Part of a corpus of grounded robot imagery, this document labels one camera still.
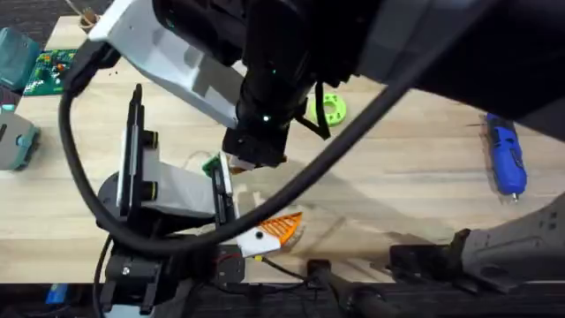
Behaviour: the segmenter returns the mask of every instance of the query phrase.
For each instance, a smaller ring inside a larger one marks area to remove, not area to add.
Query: green 3d printed part
[[[312,98],[310,100],[310,105],[308,108],[310,109],[310,117],[314,122],[318,122],[318,117],[316,116],[315,98]],[[326,121],[331,127],[342,123],[342,121],[345,119],[345,115],[347,114],[347,107],[345,106],[345,101],[342,97],[336,94],[326,93],[324,94],[324,111],[326,111]]]

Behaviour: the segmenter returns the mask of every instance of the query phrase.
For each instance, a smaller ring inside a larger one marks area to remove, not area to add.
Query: black wire
[[[288,269],[282,267],[281,265],[279,265],[279,264],[277,264],[277,263],[275,263],[275,262],[269,260],[269,259],[268,259],[267,257],[265,257],[265,256],[263,256],[263,258],[262,258],[261,261],[263,261],[264,263],[266,263],[268,266],[272,267],[273,269],[276,269],[276,270],[278,270],[278,271],[281,271],[282,273],[284,273],[284,274],[286,274],[286,275],[288,275],[288,276],[293,276],[293,277],[295,277],[295,278],[297,278],[297,279],[300,279],[301,281],[306,281],[306,280],[308,280],[307,277],[302,276],[302,275],[300,275],[300,274],[298,274],[298,273],[295,273],[295,272],[293,272],[293,271],[290,271],[290,270],[288,270]]]
[[[104,258],[108,253],[109,243],[112,241],[110,235],[106,238],[102,251],[100,252],[100,257],[98,258],[98,263],[96,263],[96,269],[94,270],[94,281],[92,284],[92,307],[94,309],[94,316],[96,318],[106,318],[102,307],[100,305],[100,275],[102,273],[102,264],[104,263]]]
[[[407,68],[396,81],[389,83],[369,105],[339,134],[331,144],[308,164],[298,175],[275,195],[241,216],[236,221],[223,225],[215,231],[189,239],[150,239],[143,238],[120,224],[101,204],[88,183],[84,168],[79,159],[71,128],[72,96],[65,92],[59,106],[59,131],[63,149],[79,192],[93,212],[103,229],[113,239],[128,247],[147,254],[177,254],[218,245],[237,235],[250,230],[255,225],[267,220],[281,209],[291,204],[302,192],[316,183],[338,160],[341,159],[377,122],[379,122],[394,104],[411,88],[420,77],[448,51],[475,22],[499,3],[497,0],[477,1],[469,9],[469,14],[462,19],[454,32],[441,39],[439,43],[419,58],[412,67]]]

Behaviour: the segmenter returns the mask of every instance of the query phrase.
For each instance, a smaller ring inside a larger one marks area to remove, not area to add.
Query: orange and white object
[[[281,246],[285,245],[297,231],[300,221],[302,220],[302,212],[294,213],[287,216],[280,216],[268,219],[259,227],[266,233],[271,234],[279,239]]]

